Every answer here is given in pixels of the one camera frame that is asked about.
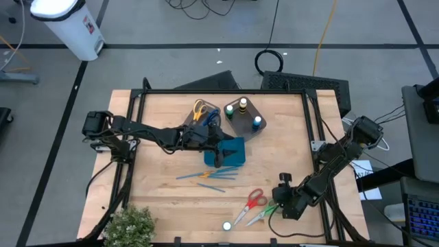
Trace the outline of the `red-handled scissors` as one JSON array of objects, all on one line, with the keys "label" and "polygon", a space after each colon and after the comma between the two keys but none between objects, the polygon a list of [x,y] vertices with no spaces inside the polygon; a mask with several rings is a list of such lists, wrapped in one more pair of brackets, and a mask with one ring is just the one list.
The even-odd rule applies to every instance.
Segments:
[{"label": "red-handled scissors", "polygon": [[248,196],[248,201],[245,205],[245,207],[242,209],[241,213],[237,216],[236,220],[234,221],[234,226],[238,224],[242,218],[251,210],[252,208],[256,206],[265,206],[268,203],[268,199],[263,195],[263,190],[258,188],[252,191]]}]

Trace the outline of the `white paper sheet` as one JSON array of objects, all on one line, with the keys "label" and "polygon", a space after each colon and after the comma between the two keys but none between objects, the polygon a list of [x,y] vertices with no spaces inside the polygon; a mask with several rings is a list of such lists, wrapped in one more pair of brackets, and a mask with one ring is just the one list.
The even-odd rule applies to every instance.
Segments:
[{"label": "white paper sheet", "polygon": [[[362,178],[366,175],[370,175],[370,174],[374,173],[369,160],[354,160],[351,162],[351,165],[353,166],[353,168],[355,170],[355,177],[356,178]],[[366,199],[369,199],[369,200],[381,200],[382,199],[381,192],[378,188],[369,189],[367,191],[359,192],[359,196],[360,196],[361,201],[365,201]]]}]

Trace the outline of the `blue plastic tray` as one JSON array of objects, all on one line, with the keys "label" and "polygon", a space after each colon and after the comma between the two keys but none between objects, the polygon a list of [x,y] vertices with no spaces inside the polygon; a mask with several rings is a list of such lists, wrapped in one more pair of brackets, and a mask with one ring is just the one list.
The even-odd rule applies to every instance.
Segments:
[{"label": "blue plastic tray", "polygon": [[[204,151],[204,163],[209,167],[238,167],[246,162],[245,141],[243,137],[236,137],[231,141],[220,141],[219,145],[220,157],[216,157],[212,151]],[[237,153],[230,156],[223,156],[224,148],[236,149]]]}]

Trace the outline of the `grey paint bottle bin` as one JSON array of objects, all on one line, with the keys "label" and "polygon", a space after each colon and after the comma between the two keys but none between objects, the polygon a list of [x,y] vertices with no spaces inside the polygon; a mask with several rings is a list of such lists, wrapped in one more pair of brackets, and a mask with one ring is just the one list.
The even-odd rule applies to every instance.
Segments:
[{"label": "grey paint bottle bin", "polygon": [[[260,134],[265,127],[267,126],[267,122],[263,115],[259,112],[259,110],[256,108],[256,106],[250,101],[249,98],[245,97],[247,99],[247,110],[245,114],[241,114],[239,112],[239,101],[241,98],[236,99],[235,101],[228,103],[227,105],[232,105],[234,108],[234,115],[231,120],[229,120],[226,117],[226,106],[224,107],[224,113],[226,121],[231,125],[232,129],[234,130],[235,134],[238,137],[243,137],[244,141],[249,141],[252,138],[256,137],[258,134]],[[253,131],[252,130],[252,123],[253,119],[256,116],[260,116],[262,118],[262,124],[261,129],[259,131]]]}]

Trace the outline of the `grey translucent scissors bin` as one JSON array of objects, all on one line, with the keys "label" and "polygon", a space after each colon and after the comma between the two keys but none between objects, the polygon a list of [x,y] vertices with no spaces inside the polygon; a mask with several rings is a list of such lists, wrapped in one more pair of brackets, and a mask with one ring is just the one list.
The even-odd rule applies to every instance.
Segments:
[{"label": "grey translucent scissors bin", "polygon": [[204,113],[203,116],[201,116],[201,118],[198,122],[193,123],[193,109],[192,109],[192,111],[188,114],[187,118],[185,119],[185,121],[183,123],[184,125],[186,125],[186,126],[202,126],[202,122],[207,118],[207,116],[210,112],[212,112],[215,109],[218,109],[220,111],[220,109],[217,106],[214,106],[213,104],[211,104],[205,100],[204,100],[204,102],[208,107],[207,112]]}]

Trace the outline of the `green potted plant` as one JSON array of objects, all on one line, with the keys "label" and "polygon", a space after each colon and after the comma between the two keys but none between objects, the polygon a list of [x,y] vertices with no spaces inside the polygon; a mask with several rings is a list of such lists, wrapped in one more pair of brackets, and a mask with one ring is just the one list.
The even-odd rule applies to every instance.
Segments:
[{"label": "green potted plant", "polygon": [[150,209],[133,204],[112,213],[103,232],[104,247],[152,247],[155,237],[155,219]]}]

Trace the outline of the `grey desk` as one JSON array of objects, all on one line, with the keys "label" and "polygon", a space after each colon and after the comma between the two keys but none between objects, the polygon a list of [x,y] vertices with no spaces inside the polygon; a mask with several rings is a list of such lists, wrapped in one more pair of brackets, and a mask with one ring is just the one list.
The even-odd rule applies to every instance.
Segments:
[{"label": "grey desk", "polygon": [[430,124],[416,88],[401,89],[415,176],[439,183],[439,124]]}]

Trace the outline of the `black desk device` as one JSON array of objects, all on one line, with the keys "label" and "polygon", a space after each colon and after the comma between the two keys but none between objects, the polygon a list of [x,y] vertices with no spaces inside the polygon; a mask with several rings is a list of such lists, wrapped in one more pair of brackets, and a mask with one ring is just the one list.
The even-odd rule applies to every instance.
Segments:
[{"label": "black desk device", "polygon": [[423,108],[430,124],[439,124],[439,77],[427,85],[414,85],[417,95],[423,99]]}]

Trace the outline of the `black cart corner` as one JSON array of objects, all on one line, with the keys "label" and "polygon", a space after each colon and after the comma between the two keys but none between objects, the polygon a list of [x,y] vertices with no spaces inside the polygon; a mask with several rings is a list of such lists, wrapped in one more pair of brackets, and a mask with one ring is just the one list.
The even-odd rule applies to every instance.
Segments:
[{"label": "black cart corner", "polygon": [[0,107],[0,134],[6,129],[8,124],[14,121],[12,110],[6,107]]}]

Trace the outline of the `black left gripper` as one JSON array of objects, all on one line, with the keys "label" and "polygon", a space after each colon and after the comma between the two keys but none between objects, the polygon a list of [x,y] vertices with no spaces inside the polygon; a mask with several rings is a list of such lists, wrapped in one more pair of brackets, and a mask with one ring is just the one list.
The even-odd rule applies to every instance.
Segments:
[{"label": "black left gripper", "polygon": [[222,141],[231,141],[235,138],[223,132],[222,128],[216,123],[210,123],[207,126],[183,125],[180,138],[182,150],[213,153],[215,168],[220,168],[223,165],[225,156],[237,153],[237,150],[232,148],[220,150]]}]

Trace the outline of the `blue backlit keyboard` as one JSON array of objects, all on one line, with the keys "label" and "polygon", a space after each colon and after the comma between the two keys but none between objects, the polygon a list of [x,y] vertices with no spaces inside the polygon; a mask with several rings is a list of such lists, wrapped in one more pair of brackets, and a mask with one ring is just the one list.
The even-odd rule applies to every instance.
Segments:
[{"label": "blue backlit keyboard", "polygon": [[407,196],[405,214],[413,236],[439,242],[439,199]]}]

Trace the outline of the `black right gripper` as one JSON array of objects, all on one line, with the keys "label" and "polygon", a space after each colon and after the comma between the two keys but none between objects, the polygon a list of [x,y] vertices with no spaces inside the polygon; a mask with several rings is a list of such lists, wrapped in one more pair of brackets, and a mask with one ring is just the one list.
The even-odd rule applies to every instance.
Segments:
[{"label": "black right gripper", "polygon": [[299,220],[307,207],[307,197],[303,192],[304,182],[292,187],[290,173],[279,174],[281,183],[272,189],[272,198],[281,208],[284,219]]}]

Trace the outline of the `green-handled scissors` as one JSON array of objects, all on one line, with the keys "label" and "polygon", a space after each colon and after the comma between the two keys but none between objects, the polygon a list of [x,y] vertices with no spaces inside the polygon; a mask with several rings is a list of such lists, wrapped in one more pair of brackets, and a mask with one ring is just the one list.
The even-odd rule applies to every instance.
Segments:
[{"label": "green-handled scissors", "polygon": [[278,205],[275,203],[275,201],[270,200],[264,210],[262,210],[260,213],[258,213],[253,219],[251,219],[246,226],[251,226],[255,222],[263,219],[265,216],[270,216],[275,210],[277,209]]}]

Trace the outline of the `yellow-handled scissors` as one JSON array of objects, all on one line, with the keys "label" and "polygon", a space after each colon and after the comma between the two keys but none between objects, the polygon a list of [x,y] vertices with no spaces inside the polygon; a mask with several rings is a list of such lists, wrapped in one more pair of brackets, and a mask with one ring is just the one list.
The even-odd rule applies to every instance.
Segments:
[{"label": "yellow-handled scissors", "polygon": [[206,113],[208,110],[207,105],[205,104],[204,100],[197,99],[193,105],[193,123],[195,124],[198,122],[203,116],[204,113]]}]

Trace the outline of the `grey stand base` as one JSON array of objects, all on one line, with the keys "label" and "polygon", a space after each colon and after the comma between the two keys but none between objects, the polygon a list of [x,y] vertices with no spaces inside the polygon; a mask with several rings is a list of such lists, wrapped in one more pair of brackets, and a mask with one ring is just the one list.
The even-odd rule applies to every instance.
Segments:
[{"label": "grey stand base", "polygon": [[0,71],[0,82],[27,82],[32,84],[38,84],[39,77],[34,74],[8,73]]}]

